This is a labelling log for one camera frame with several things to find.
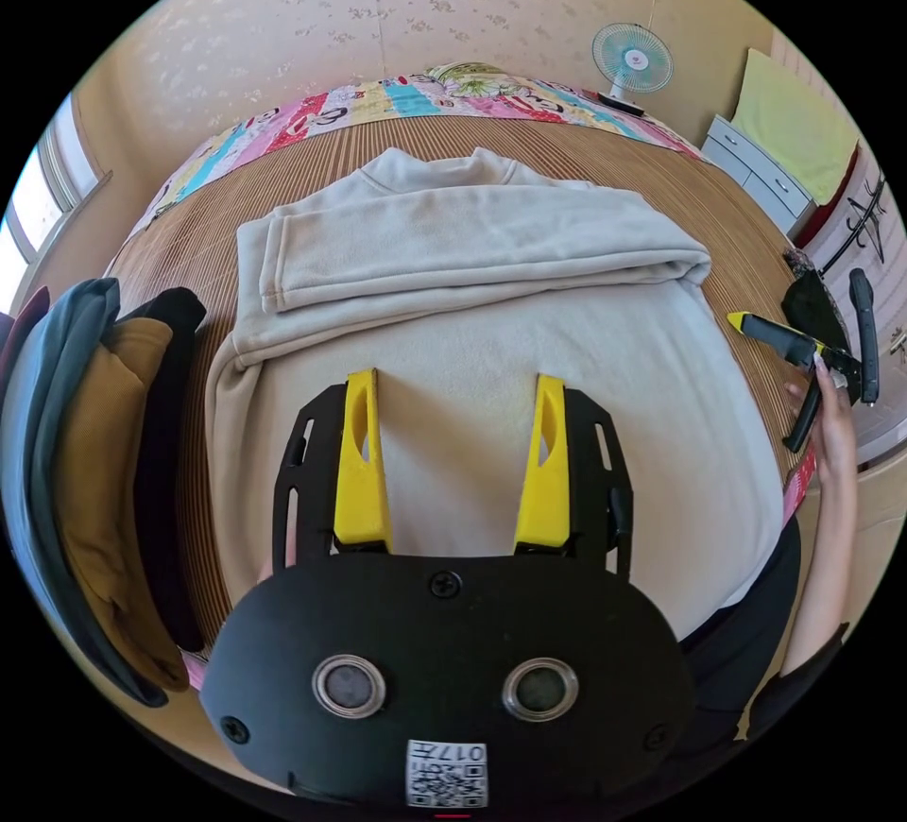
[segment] floral wallpaper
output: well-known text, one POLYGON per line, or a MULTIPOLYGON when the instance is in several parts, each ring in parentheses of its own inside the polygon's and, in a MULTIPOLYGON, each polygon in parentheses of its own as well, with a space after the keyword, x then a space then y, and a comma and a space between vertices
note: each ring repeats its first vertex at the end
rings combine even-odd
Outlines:
POLYGON ((628 21, 675 54, 671 85, 645 106, 694 136, 706 110, 710 120, 736 95, 746 48, 770 49, 772 28, 741 0, 681 1, 682 12, 676 0, 162 0, 106 55, 111 105, 163 177, 207 136, 273 104, 451 60, 605 89, 592 38, 628 21), (698 60, 706 74, 691 94, 698 60))

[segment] camera lens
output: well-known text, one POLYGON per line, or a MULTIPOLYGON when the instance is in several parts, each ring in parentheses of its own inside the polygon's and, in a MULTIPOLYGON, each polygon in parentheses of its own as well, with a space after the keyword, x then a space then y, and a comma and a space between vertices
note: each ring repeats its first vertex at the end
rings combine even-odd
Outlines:
POLYGON ((385 703, 381 672, 366 659, 335 655, 322 661, 312 676, 312 689, 321 706, 339 718, 368 718, 385 703))
POLYGON ((521 721, 553 721, 569 711, 579 693, 579 681, 568 664, 558 659, 530 659, 507 675, 504 705, 521 721))

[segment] white drawer cabinet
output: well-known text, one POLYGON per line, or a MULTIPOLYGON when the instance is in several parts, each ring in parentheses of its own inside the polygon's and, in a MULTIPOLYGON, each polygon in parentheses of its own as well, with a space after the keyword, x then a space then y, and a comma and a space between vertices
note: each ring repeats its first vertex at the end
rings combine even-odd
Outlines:
POLYGON ((702 153, 743 186, 788 236, 795 236, 815 210, 810 194, 723 117, 712 121, 702 153))

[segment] human hand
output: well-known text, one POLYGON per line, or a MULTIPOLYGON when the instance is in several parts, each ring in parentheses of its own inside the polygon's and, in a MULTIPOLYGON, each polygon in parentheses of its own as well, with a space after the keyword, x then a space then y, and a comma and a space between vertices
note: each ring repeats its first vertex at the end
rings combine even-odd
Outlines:
MULTIPOLYGON (((822 487, 856 482, 857 436, 847 388, 835 386, 828 366, 820 356, 815 358, 815 377, 822 400, 811 441, 815 451, 816 471, 822 487)), ((791 396, 792 409, 798 413, 806 391, 797 385, 785 385, 791 396)))

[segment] qr code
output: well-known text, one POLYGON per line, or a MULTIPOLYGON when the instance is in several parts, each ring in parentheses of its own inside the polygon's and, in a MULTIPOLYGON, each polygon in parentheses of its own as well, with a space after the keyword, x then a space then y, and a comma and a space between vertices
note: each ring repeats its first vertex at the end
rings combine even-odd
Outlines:
POLYGON ((406 802, 444 809, 488 805, 485 744, 411 740, 406 750, 406 802))

